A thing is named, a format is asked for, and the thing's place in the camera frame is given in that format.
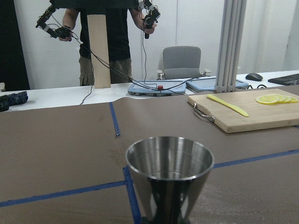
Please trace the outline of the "yellow plastic knife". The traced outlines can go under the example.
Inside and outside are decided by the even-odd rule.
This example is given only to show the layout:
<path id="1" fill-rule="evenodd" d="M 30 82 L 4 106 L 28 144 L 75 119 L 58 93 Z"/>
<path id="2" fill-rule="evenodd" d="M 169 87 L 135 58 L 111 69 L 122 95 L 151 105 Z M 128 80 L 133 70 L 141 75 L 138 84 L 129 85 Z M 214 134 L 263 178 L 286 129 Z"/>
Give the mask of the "yellow plastic knife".
<path id="1" fill-rule="evenodd" d="M 241 114 L 244 117 L 249 117 L 249 114 L 247 112 L 245 112 L 242 108 L 240 108 L 240 107 L 238 107 L 236 105 L 230 104 L 230 103 L 228 103 L 228 102 L 220 99 L 219 97 L 217 97 L 214 94 L 207 94 L 207 97 L 209 99 L 211 99 L 211 100 L 214 100 L 214 101 L 216 101 L 216 102 L 218 102 L 218 103 L 220 103 L 220 104 L 222 104 L 222 105 L 224 105 L 224 106 L 226 106 L 226 107 L 228 107 L 228 108 L 236 111 L 237 113 Z"/>

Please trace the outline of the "wooden cutting board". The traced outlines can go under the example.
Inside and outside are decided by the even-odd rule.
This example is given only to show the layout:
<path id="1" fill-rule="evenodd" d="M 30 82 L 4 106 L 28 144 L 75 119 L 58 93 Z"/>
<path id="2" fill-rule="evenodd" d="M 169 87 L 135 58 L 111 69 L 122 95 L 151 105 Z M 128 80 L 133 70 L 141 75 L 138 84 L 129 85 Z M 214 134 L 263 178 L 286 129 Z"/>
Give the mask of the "wooden cutting board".
<path id="1" fill-rule="evenodd" d="M 299 124 L 298 103 L 263 105 L 256 102 L 257 97 L 267 94 L 281 94 L 298 98 L 298 95 L 284 90 L 266 88 L 216 94 L 220 99 L 243 109 L 249 114 L 248 117 L 209 99 L 206 94 L 189 96 L 188 102 L 205 115 L 215 117 L 214 123 L 227 133 Z"/>

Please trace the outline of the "lemon slice two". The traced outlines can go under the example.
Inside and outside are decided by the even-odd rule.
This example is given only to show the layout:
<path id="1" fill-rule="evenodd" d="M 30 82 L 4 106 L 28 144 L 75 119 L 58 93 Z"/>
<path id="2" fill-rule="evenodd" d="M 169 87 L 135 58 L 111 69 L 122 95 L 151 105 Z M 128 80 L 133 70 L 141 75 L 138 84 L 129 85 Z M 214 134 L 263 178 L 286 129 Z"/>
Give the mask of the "lemon slice two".
<path id="1" fill-rule="evenodd" d="M 278 100 L 276 103 L 283 103 L 285 101 L 285 96 L 280 94 L 272 94 L 272 96 L 275 96 Z"/>

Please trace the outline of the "far teach pendant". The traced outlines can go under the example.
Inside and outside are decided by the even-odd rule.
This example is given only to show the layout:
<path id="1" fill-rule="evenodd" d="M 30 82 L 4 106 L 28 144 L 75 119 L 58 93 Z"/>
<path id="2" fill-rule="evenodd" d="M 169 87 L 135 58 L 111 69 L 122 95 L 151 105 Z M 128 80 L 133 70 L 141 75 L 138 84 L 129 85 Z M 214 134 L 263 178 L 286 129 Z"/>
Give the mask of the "far teach pendant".
<path id="1" fill-rule="evenodd" d="M 188 80 L 186 82 L 186 87 L 194 92 L 202 92 L 202 91 L 214 91 L 216 85 L 216 76 L 206 76 L 206 77 L 199 77 L 192 80 Z M 249 86 L 248 83 L 242 80 L 235 81 L 235 88 L 240 87 L 246 89 Z"/>

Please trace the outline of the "standing operator in black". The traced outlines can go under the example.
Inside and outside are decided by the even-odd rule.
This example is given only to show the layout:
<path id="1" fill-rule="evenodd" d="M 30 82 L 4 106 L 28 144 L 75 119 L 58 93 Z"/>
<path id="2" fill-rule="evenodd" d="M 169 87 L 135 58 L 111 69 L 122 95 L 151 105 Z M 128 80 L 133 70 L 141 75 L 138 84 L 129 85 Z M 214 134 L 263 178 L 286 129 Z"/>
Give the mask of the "standing operator in black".
<path id="1" fill-rule="evenodd" d="M 77 18 L 80 18 L 80 85 L 96 85 L 107 88 L 110 84 L 129 83 L 132 79 L 131 56 L 128 39 L 127 15 L 146 36 L 155 31 L 160 16 L 157 8 L 148 0 L 125 5 L 122 0 L 107 6 L 91 3 L 68 8 L 62 27 L 51 29 L 46 21 L 55 12 L 55 2 L 39 17 L 37 27 L 51 37 L 69 42 L 73 38 Z"/>

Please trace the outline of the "grey office chair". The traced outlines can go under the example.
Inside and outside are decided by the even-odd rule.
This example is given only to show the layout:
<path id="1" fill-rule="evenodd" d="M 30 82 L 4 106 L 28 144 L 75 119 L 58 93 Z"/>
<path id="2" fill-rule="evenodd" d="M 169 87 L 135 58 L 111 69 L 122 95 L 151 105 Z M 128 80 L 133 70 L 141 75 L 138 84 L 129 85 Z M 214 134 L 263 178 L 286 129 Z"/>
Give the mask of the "grey office chair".
<path id="1" fill-rule="evenodd" d="M 201 49 L 195 46 L 174 46 L 163 50 L 163 70 L 157 71 L 159 80 L 199 78 L 209 76 L 209 69 L 200 70 Z"/>

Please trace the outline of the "lemon slice one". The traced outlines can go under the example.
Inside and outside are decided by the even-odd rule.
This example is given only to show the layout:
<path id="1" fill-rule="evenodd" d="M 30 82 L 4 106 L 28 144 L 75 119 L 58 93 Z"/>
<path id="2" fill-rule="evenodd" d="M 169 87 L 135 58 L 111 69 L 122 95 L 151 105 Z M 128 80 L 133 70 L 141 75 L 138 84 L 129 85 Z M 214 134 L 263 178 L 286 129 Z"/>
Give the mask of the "lemon slice one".
<path id="1" fill-rule="evenodd" d="M 279 102 L 279 98 L 274 95 L 262 95 L 256 98 L 256 102 L 264 105 L 271 105 Z"/>

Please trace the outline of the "near teach pendant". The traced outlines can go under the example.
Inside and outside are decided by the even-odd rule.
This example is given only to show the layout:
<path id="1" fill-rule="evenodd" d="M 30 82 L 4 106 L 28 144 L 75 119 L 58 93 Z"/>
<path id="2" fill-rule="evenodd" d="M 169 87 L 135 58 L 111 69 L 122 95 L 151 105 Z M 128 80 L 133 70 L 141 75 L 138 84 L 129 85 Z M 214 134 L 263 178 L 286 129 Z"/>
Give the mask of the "near teach pendant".
<path id="1" fill-rule="evenodd" d="M 185 80 L 139 80 L 133 81 L 128 88 L 131 96 L 164 97 L 184 95 L 186 91 Z"/>

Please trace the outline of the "teach pendant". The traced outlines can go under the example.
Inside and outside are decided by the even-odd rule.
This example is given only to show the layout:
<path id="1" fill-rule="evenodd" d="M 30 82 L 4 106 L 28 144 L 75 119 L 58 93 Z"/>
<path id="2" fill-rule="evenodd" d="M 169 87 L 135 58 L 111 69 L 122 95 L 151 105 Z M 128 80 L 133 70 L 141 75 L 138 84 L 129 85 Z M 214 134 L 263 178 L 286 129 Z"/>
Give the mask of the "teach pendant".
<path id="1" fill-rule="evenodd" d="M 184 95 L 186 91 L 185 80 L 139 80 L 133 81 L 128 88 L 131 96 L 164 97 Z"/>
<path id="2" fill-rule="evenodd" d="M 192 80 L 188 80 L 186 82 L 186 87 L 194 92 L 202 92 L 202 91 L 214 91 L 216 85 L 216 76 L 206 76 L 206 77 L 199 77 Z M 235 88 L 240 87 L 246 89 L 249 86 L 248 83 L 242 80 L 235 81 Z"/>

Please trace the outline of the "black computer mouse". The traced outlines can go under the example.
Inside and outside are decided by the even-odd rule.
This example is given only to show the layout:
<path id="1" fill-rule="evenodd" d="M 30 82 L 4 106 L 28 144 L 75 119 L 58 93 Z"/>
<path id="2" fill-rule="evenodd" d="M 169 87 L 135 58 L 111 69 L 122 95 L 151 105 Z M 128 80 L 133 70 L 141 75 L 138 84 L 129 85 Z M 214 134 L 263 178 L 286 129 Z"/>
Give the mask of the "black computer mouse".
<path id="1" fill-rule="evenodd" d="M 246 80 L 261 82 L 263 77 L 257 73 L 249 73 L 245 76 Z"/>

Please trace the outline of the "aluminium frame post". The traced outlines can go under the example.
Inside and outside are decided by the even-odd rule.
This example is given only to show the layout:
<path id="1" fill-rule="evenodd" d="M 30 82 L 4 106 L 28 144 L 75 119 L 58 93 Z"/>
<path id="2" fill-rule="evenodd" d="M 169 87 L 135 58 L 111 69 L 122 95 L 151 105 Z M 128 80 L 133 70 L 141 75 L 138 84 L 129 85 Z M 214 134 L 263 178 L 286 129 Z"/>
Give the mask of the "aluminium frame post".
<path id="1" fill-rule="evenodd" d="M 224 1 L 215 93 L 234 92 L 238 70 L 246 0 Z"/>

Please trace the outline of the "blue tape grid lines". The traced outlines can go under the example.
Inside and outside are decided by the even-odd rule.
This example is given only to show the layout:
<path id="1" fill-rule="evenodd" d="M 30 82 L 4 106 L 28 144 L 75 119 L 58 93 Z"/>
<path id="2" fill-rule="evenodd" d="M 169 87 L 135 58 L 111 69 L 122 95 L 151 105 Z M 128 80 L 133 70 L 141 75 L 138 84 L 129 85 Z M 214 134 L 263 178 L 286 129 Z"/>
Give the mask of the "blue tape grid lines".
<path id="1" fill-rule="evenodd" d="M 185 137 L 214 154 L 191 223 L 298 223 L 298 128 L 226 134 L 186 103 L 134 100 L 2 113 L 1 223 L 135 223 L 142 207 L 125 151 L 152 136 Z"/>

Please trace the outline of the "black keyboard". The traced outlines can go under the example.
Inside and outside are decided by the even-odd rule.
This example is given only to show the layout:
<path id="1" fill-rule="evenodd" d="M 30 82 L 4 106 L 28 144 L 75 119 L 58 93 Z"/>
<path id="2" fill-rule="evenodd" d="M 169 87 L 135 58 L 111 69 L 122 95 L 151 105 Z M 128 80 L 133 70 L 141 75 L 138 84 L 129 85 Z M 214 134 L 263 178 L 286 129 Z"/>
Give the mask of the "black keyboard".
<path id="1" fill-rule="evenodd" d="M 280 84 L 280 85 L 298 85 L 299 84 L 299 74 L 292 74 L 283 77 L 276 77 L 268 79 L 268 82 L 273 84 Z"/>

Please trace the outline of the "steel jigger measuring cup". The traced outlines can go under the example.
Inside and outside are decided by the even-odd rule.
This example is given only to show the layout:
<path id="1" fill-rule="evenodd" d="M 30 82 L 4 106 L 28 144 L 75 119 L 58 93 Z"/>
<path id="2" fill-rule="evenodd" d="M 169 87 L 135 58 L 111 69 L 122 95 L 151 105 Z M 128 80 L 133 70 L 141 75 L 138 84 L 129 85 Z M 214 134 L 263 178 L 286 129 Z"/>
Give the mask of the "steel jigger measuring cup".
<path id="1" fill-rule="evenodd" d="M 183 137 L 150 137 L 128 147 L 125 159 L 142 204 L 143 224 L 188 224 L 214 167 L 212 152 Z"/>

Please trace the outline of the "dark cloth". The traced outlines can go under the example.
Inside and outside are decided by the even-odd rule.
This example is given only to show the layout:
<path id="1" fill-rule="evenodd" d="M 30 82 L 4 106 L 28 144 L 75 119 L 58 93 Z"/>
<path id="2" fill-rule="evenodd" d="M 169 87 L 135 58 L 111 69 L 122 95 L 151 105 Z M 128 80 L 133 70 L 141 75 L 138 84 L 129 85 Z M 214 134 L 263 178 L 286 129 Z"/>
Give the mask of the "dark cloth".
<path id="1" fill-rule="evenodd" d="M 22 105 L 26 103 L 27 100 L 28 100 L 28 94 L 26 91 L 3 95 L 0 97 L 0 111 L 1 112 L 7 111 L 10 106 Z"/>

